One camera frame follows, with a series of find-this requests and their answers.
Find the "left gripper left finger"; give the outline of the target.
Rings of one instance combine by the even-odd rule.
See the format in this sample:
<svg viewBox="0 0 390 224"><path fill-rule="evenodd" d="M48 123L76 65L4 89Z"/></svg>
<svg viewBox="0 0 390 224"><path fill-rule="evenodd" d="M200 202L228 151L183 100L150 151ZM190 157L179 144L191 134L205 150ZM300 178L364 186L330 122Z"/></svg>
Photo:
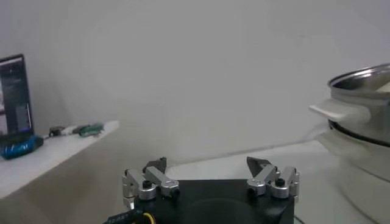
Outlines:
<svg viewBox="0 0 390 224"><path fill-rule="evenodd" d="M149 161L142 170L126 169L122 176L122 200L127 209L135 206L135 200L152 201L158 196L176 200L180 196L178 180L165 175L165 157Z"/></svg>

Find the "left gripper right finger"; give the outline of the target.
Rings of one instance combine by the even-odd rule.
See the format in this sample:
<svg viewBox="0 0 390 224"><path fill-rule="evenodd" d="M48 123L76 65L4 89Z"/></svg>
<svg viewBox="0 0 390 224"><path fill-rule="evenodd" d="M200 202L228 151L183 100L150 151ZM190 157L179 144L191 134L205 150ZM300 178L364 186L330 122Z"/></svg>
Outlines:
<svg viewBox="0 0 390 224"><path fill-rule="evenodd" d="M299 201L300 173L295 167L286 166L280 170L266 159L246 158L247 166L252 174L247 183L247 197L253 202L270 194L272 198L284 200L289 197Z"/></svg>

